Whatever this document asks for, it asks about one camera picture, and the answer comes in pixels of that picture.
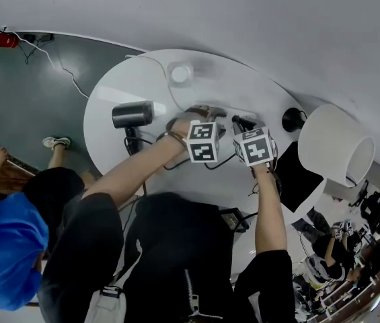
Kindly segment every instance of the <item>white sneaker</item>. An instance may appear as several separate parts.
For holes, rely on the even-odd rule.
[[[64,145],[66,149],[69,148],[71,141],[68,137],[61,137],[61,138],[56,138],[56,137],[47,137],[43,139],[43,146],[54,150],[56,145]]]

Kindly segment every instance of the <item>white round table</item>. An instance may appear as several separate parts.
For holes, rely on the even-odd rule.
[[[230,115],[237,111],[239,114],[257,115],[269,128],[278,145],[279,155],[298,139],[299,132],[288,133],[282,128],[282,116],[289,108],[300,109],[300,105],[279,85],[250,67],[224,57],[190,50],[158,50],[142,56],[159,61],[165,71],[172,62],[192,64],[192,85],[171,87],[175,100],[183,109],[195,103],[226,107],[229,115],[223,122],[227,126]],[[152,124],[139,128],[141,137],[154,141],[164,132],[167,121],[179,112],[158,63],[143,57],[127,59],[109,70],[94,87],[85,110],[83,130],[88,152],[101,173],[105,174],[128,157],[124,130],[115,129],[112,124],[113,107],[141,100],[154,101]],[[227,128],[227,133],[228,138],[220,140],[220,162],[234,153],[233,145],[228,142],[231,140],[230,128]],[[243,212],[254,213],[258,209],[257,195],[248,194],[255,183],[250,170],[234,157],[213,171],[202,164],[190,162],[172,171],[162,169],[147,181],[147,189],[148,193],[171,191],[191,201],[238,207]],[[282,207],[287,225],[306,215],[321,196],[325,183],[324,180],[296,212]],[[254,245],[254,236],[252,240],[251,245]]]

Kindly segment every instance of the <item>gray floor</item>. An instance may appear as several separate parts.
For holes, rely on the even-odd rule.
[[[27,54],[32,50],[28,44],[21,45]],[[76,82],[88,96],[125,55],[140,54],[113,44],[61,35],[56,35],[44,49],[56,67],[61,61],[75,74]],[[94,170],[83,138],[87,99],[76,90],[69,75],[52,67],[43,52],[37,50],[28,65],[24,61],[21,49],[0,48],[0,144],[12,156],[43,170],[51,156],[42,146],[43,138],[68,136],[73,143],[65,165],[77,172]]]

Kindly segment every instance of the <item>white cable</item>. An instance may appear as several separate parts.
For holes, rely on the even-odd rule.
[[[48,60],[49,60],[50,64],[54,67],[54,69],[56,69],[57,71],[60,71],[60,70],[62,69],[62,70],[65,71],[67,74],[71,75],[71,81],[73,82],[73,85],[75,85],[75,87],[77,88],[77,90],[79,91],[79,93],[80,93],[82,96],[84,96],[84,97],[86,97],[86,98],[89,99],[89,97],[88,97],[86,94],[84,94],[84,93],[81,91],[81,89],[79,88],[79,86],[76,84],[74,74],[73,74],[72,72],[70,72],[68,69],[65,69],[64,67],[56,68],[55,65],[54,65],[54,63],[53,63],[53,61],[50,59],[49,53],[48,53],[46,50],[43,50],[43,49],[39,48],[38,46],[35,46],[34,44],[28,42],[27,40],[24,40],[23,38],[20,37],[20,35],[18,35],[18,34],[17,34],[16,32],[14,32],[14,31],[8,31],[8,32],[11,32],[12,34],[15,34],[16,37],[18,37],[22,42],[25,42],[25,43],[29,44],[30,46],[33,46],[34,48],[40,50],[41,52],[44,52],[44,53],[46,54],[46,56],[48,57]]]
[[[165,83],[167,85],[167,88],[169,89],[169,93],[170,93],[170,97],[172,98],[172,100],[174,101],[175,105],[176,105],[176,108],[178,108],[179,110],[181,110],[182,112],[184,112],[185,110],[182,109],[180,107],[180,105],[178,104],[178,102],[176,101],[174,95],[172,94],[172,90],[170,89],[170,86],[169,86],[169,81],[167,80],[167,75],[165,73],[165,70],[164,70],[164,67],[163,65],[158,61],[158,60],[155,60],[153,59],[152,57],[146,57],[144,55],[126,55],[125,57],[134,57],[134,58],[142,58],[142,59],[149,59],[149,60],[152,60],[156,63],[158,63],[158,65],[161,67],[161,70],[163,71],[163,75],[164,75],[164,79],[165,79]]]

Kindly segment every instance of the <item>red fire extinguisher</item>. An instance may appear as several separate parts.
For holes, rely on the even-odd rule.
[[[3,48],[15,48],[18,38],[16,35],[0,32],[0,46]]]

